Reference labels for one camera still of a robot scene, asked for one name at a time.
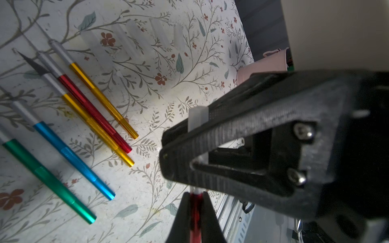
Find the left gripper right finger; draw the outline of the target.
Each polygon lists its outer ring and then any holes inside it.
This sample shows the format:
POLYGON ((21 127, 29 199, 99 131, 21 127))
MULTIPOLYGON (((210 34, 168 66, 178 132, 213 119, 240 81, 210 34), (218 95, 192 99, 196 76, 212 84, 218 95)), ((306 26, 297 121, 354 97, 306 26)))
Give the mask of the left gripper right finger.
POLYGON ((200 211, 202 243, 226 243, 208 192, 203 192, 200 211))

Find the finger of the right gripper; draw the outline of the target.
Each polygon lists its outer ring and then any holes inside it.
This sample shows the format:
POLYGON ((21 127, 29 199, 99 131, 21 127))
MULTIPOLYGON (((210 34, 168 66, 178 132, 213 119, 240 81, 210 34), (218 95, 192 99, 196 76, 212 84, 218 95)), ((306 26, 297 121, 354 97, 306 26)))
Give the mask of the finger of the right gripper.
POLYGON ((336 179, 344 115, 336 123, 291 121, 214 149, 162 148, 162 174, 288 216, 317 219, 325 190, 336 179))
POLYGON ((252 76, 209 106, 209 121, 188 132, 185 120, 163 134, 164 149, 214 149, 293 121, 338 122, 360 89, 359 71, 302 71, 252 76))

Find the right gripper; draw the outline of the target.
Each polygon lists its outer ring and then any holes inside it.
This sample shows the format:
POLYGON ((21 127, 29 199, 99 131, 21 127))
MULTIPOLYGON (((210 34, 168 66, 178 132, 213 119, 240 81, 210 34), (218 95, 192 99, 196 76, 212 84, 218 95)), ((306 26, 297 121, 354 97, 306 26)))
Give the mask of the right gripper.
POLYGON ((339 149, 317 224, 336 243, 383 242, 389 237, 388 72, 362 86, 339 149))

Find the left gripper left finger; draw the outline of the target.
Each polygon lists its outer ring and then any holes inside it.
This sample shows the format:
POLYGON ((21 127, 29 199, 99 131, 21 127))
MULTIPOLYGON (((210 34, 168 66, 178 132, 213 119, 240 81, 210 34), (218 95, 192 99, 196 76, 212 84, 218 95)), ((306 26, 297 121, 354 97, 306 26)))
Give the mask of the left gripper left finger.
POLYGON ((166 243, 189 243, 190 242, 190 193, 185 192, 182 196, 173 225, 166 243))

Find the red carving knife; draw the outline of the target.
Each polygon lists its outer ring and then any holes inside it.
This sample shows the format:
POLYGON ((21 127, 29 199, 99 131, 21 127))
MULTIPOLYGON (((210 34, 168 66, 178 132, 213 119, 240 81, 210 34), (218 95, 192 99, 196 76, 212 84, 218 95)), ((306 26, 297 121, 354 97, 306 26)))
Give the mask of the red carving knife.
POLYGON ((22 33, 28 44, 37 52, 37 56, 42 64, 56 77, 76 98, 83 108, 98 122, 98 124, 108 133, 108 135, 118 144, 125 152, 130 153, 132 148, 115 130, 115 128, 106 120, 98 111, 93 103, 82 93, 76 84, 66 75, 65 71, 48 55, 37 49, 37 47, 22 33))
POLYGON ((197 187, 190 188, 190 243, 201 242, 201 207, 203 192, 197 187))

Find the clear protective cap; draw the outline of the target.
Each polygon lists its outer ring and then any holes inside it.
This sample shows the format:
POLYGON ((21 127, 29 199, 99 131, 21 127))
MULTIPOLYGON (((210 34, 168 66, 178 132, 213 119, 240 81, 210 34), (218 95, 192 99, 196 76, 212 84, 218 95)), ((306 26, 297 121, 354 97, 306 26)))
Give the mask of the clear protective cap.
POLYGON ((196 106, 188 112, 188 132, 200 127, 209 121, 209 107, 196 106))
POLYGON ((133 59, 140 58, 140 53, 136 48, 134 42, 127 36, 119 24, 112 26, 113 32, 116 34, 118 40, 121 42, 126 53, 133 59))
POLYGON ((163 29, 163 26, 161 24, 161 21, 158 19, 150 19, 150 24, 152 26, 153 32, 155 34, 155 37, 159 39, 161 45, 164 48, 169 48, 170 43, 168 41, 168 38, 166 36, 166 33, 163 29))
POLYGON ((91 31, 81 31, 81 38, 90 48, 91 52, 93 53, 103 70, 105 72, 113 71, 112 58, 108 53, 105 52, 96 35, 91 31))
POLYGON ((151 47, 150 42, 146 38, 146 35, 144 32, 141 31, 141 29, 137 26, 135 21, 129 20, 126 23, 126 29, 131 37, 135 38, 142 49, 143 53, 146 55, 151 55, 153 48, 151 47))
POLYGON ((180 24, 174 25, 174 46, 180 52, 185 51, 185 40, 183 35, 183 29, 180 24))

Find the blue carving knife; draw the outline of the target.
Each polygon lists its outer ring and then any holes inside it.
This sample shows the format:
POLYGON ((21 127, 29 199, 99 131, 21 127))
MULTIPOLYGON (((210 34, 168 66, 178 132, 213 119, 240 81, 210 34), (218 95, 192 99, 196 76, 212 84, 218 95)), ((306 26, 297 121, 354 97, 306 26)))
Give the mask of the blue carving knife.
POLYGON ((22 100, 17 100, 4 88, 1 91, 10 99, 10 106, 24 118, 39 134, 46 139, 77 171, 79 171, 108 200, 115 193, 89 168, 79 156, 22 100))

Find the green carving knife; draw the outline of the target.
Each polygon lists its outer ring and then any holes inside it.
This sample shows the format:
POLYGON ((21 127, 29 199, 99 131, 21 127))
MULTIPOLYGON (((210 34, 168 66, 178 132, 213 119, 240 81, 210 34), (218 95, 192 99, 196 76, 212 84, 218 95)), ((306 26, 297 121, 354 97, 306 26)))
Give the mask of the green carving knife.
POLYGON ((95 222, 96 216, 3 127, 1 145, 87 223, 95 222))

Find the gold carving knife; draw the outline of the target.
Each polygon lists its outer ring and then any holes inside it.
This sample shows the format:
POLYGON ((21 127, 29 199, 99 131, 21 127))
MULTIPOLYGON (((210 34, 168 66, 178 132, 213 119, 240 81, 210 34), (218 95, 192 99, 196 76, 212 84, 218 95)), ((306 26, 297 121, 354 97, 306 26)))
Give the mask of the gold carving knife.
POLYGON ((22 53, 18 54, 41 76, 41 78, 50 84, 53 89, 62 97, 62 99, 73 109, 79 117, 81 117, 85 124, 100 137, 100 139, 112 150, 119 158, 126 163, 129 167, 134 165, 134 161, 120 148, 120 146, 113 140, 113 138, 100 126, 97 120, 86 111, 82 105, 73 97, 72 94, 58 81, 49 71, 43 68, 41 65, 34 62, 32 59, 26 57, 22 53))
POLYGON ((119 111, 113 106, 113 104, 107 99, 102 91, 96 86, 96 84, 90 79, 85 71, 79 66, 79 64, 73 59, 69 52, 62 46, 62 44, 55 39, 51 38, 46 31, 37 24, 39 30, 49 40, 49 45, 53 48, 59 57, 68 64, 71 70, 82 80, 82 82, 91 90, 93 95, 99 100, 99 102, 106 108, 106 110, 115 118, 125 131, 133 138, 139 137, 138 133, 128 123, 128 121, 119 113, 119 111))

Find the pink cup of markers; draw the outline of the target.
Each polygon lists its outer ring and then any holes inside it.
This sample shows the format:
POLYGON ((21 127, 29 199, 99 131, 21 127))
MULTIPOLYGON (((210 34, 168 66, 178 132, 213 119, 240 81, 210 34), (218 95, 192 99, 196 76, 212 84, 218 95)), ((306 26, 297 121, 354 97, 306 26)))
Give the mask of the pink cup of markers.
POLYGON ((263 53, 263 58, 241 67, 237 73, 237 85, 244 83, 252 74, 262 72, 284 72, 293 66, 289 48, 275 49, 263 53))

